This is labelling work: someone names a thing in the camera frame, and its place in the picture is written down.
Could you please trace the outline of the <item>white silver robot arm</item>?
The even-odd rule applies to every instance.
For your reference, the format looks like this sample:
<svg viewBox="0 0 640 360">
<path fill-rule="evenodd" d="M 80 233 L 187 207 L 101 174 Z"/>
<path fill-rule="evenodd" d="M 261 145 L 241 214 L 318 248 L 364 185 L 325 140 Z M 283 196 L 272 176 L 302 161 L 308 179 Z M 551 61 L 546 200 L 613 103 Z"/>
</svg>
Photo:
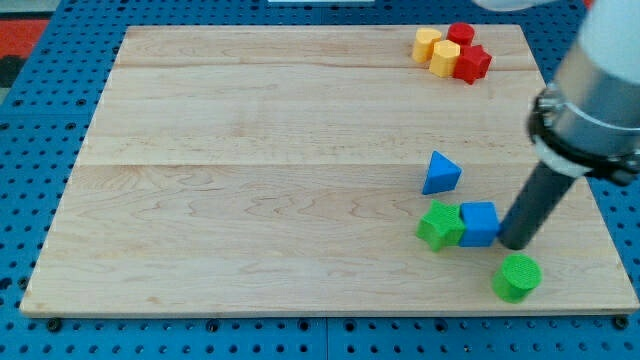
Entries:
<svg viewBox="0 0 640 360">
<path fill-rule="evenodd" d="M 639 4 L 596 0 L 527 121 L 537 157 L 501 223 L 525 248 L 581 177 L 627 186 L 639 174 Z"/>
</svg>

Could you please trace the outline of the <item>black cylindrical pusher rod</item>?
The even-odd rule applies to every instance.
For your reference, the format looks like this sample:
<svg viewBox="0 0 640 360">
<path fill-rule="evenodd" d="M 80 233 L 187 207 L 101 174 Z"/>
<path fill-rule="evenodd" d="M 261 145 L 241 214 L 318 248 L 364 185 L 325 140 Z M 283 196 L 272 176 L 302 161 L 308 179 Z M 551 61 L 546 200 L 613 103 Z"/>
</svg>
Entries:
<svg viewBox="0 0 640 360">
<path fill-rule="evenodd" d="M 539 161 L 501 222 L 500 243 L 511 250 L 526 248 L 574 182 Z"/>
</svg>

